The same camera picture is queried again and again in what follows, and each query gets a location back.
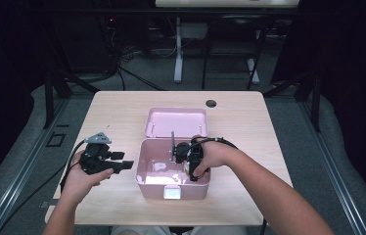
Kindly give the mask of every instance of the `person's right arm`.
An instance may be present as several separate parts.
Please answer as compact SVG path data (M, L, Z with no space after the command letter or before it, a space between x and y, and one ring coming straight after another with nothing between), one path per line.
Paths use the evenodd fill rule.
M217 142L206 142L203 148L205 157L194 175L209 167L229 166L277 234L333 234L303 196L244 152Z

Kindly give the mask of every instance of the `gray carpet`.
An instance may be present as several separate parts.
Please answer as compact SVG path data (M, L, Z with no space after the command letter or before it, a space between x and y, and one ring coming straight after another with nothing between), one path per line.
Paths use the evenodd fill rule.
M122 66L167 90L200 90L202 63L201 59L196 56L200 52L196 46L197 43L196 41L190 42L185 48L183 81L180 84L173 82L174 55L164 58L155 53L153 56L136 53L130 62L124 62ZM257 70L261 82L259 85L254 86L252 90L265 92L271 89L269 85L270 77L281 47L282 42L267 40ZM153 90L153 88L128 74L124 73L123 76L126 90ZM83 76L84 79L90 77L91 75ZM93 83L93 85L102 90L122 89L118 74L110 79ZM206 90L245 90L246 86L246 80L218 79L209 80L206 84ZM76 135L92 100L92 95L83 88L75 84L71 84L70 87L74 94L61 116L57 119L54 128L50 130L51 133L64 134L65 139L60 147L43 147L41 149L39 152L40 158L18 195L13 209L63 165L70 154ZM327 175L319 147L311 134L310 128L305 124L307 117L291 97L294 90L294 88L289 88L280 97L266 99L293 184L301 195L326 218L337 234L352 234L352 227ZM35 108L30 120L14 148L0 166L0 200L9 184L17 176L23 163L29 157L33 145L42 133L42 126L45 121L43 87L39 87L32 95L35 99ZM57 104L62 105L64 103L57 96L55 96L55 99ZM320 125L323 136L334 155L346 186L359 208L361 217L366 223L366 186L346 157L340 127L332 107L325 99L322 99L320 112ZM44 216L47 209L39 206L42 202L49 201L52 198L60 177L61 174L58 174L32 197L9 221L1 234L40 234L45 226ZM251 228L252 234L257 234L258 231L258 227ZM109 228L77 226L75 234L109 234ZM273 234L273 231L268 228L267 234Z

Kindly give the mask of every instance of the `person's left hand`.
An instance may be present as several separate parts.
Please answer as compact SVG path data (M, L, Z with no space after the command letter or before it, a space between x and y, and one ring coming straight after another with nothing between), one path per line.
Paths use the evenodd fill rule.
M91 191L93 186L99 185L102 180L109 178L114 173L110 168L99 173L88 175L82 170L80 164L78 164L82 153L83 151L76 153L73 158L73 167L70 169L61 196L61 199L68 199L75 205L82 202L83 198Z

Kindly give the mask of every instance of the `person's right hand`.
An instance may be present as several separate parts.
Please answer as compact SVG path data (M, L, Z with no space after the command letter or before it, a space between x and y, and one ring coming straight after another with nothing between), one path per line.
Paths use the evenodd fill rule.
M228 165L229 161L231 161L231 157L235 156L235 152L240 151L228 145L214 141L203 143L202 148L204 149L204 158L193 172L195 176L202 175L205 170L210 167Z

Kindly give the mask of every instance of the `forearm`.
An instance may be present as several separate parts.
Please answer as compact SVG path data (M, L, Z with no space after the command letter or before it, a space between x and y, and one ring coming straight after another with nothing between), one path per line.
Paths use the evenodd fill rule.
M290 185L243 152L236 151L235 155L228 166L277 233L333 233L321 215Z
M73 234L77 205L62 197L53 210L43 235Z

